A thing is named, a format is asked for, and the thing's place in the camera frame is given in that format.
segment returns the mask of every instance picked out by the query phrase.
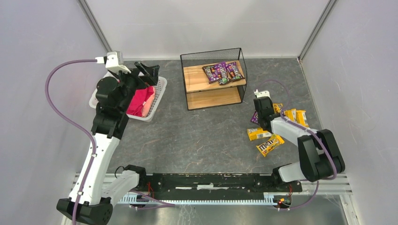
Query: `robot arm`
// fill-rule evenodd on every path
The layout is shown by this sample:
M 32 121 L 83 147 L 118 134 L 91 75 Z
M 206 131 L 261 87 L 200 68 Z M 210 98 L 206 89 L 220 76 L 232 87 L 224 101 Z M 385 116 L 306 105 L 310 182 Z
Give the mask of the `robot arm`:
M 327 178 L 333 175 L 333 170 L 325 153 L 318 154 L 320 144 L 311 134 L 314 133 L 321 139 L 334 165 L 337 173 L 345 169 L 344 160 L 336 140 L 330 130 L 300 129 L 281 118 L 274 112 L 273 103 L 268 91 L 255 91 L 254 106 L 259 116 L 259 124 L 262 129 L 278 134 L 298 148 L 299 162 L 284 165 L 273 170 L 273 177 L 277 183 L 287 183 L 294 180 L 309 180 L 311 182 Z
M 113 206 L 130 190 L 144 184 L 145 168 L 129 165 L 124 168 L 111 185 L 102 188 L 110 159 L 122 138 L 129 117 L 126 112 L 137 89 L 154 86 L 158 82 L 159 66 L 146 67 L 136 62 L 137 68 L 124 66 L 121 52 L 109 52 L 106 57 L 97 57 L 97 63 L 105 63 L 114 77 L 105 77 L 97 83 L 96 116 L 91 132 L 96 142 L 96 154 L 89 153 L 82 172 L 68 198 L 60 199 L 57 210 L 72 219 L 73 206 L 78 203 L 77 222 L 90 225 L 106 225 L 112 215 Z M 90 168 L 79 191 L 85 172 Z

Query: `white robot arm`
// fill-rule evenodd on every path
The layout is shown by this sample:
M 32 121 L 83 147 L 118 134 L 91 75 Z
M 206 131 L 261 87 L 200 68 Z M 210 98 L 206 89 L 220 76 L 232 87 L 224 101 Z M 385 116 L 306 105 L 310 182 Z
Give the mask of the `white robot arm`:
M 97 84 L 98 104 L 91 129 L 96 153 L 92 154 L 91 144 L 76 185 L 68 198 L 58 201 L 57 210 L 71 219 L 79 195 L 77 222 L 105 225 L 112 215 L 113 206 L 127 192 L 144 185 L 145 168 L 128 165 L 109 187 L 102 188 L 110 159 L 129 120 L 127 108 L 137 89 L 157 84 L 159 66 L 146 67 L 136 62 L 137 68 L 128 69 L 122 64 L 121 52 L 109 52 L 106 57 L 96 59 L 97 63 L 105 63 L 107 70 L 114 76 L 102 78 Z M 83 184 L 86 171 L 89 172 Z

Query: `wire basket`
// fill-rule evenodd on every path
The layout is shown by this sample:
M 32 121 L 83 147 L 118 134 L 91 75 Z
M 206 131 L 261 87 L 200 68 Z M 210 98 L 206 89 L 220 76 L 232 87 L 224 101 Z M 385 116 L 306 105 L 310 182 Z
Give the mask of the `wire basket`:
M 104 77 L 107 76 L 112 76 L 110 72 L 107 72 Z M 149 113 L 146 117 L 139 117 L 139 116 L 133 116 L 127 114 L 128 117 L 136 120 L 142 120 L 145 122 L 151 122 L 153 115 L 155 114 L 156 108 L 159 105 L 159 102 L 161 101 L 161 98 L 164 94 L 164 91 L 166 90 L 166 85 L 167 85 L 167 80 L 164 77 L 159 77 L 158 84 L 156 85 L 156 93 L 155 93 L 155 99 L 152 102 L 151 108 L 149 109 Z M 98 100 L 95 97 L 95 94 L 97 94 L 97 89 L 95 89 L 94 93 L 91 95 L 89 105 L 91 108 L 94 108 L 97 106 Z

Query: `white wall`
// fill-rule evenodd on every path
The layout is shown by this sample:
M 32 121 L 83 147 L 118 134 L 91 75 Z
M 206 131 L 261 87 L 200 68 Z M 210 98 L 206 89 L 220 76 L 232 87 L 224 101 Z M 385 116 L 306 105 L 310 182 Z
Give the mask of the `white wall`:
M 328 0 L 87 0 L 125 58 L 242 47 L 244 56 L 295 57 Z
M 51 110 L 45 80 L 67 60 L 105 51 L 75 0 L 2 1 L 0 17 L 0 224 L 57 225 L 55 206 L 68 196 L 89 139 Z M 88 100 L 104 73 L 94 63 L 61 69 L 50 95 L 90 129 L 94 110 Z
M 365 225 L 396 224 L 398 2 L 338 1 L 303 67 Z

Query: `pink cloth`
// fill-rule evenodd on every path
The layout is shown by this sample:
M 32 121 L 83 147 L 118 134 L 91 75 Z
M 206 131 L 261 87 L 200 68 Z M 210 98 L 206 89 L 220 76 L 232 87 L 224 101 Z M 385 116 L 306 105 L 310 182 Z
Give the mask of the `pink cloth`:
M 149 110 L 151 109 L 151 105 L 153 100 L 155 100 L 155 94 L 156 94 L 156 89 L 155 87 L 151 87 L 153 88 L 153 94 L 146 100 L 144 107 L 142 107 L 142 117 L 147 117 Z
M 145 102 L 152 94 L 153 94 L 153 87 L 148 87 L 142 90 L 136 90 L 136 93 L 130 102 L 130 106 L 127 109 L 127 114 L 142 117 L 142 108 L 144 107 Z

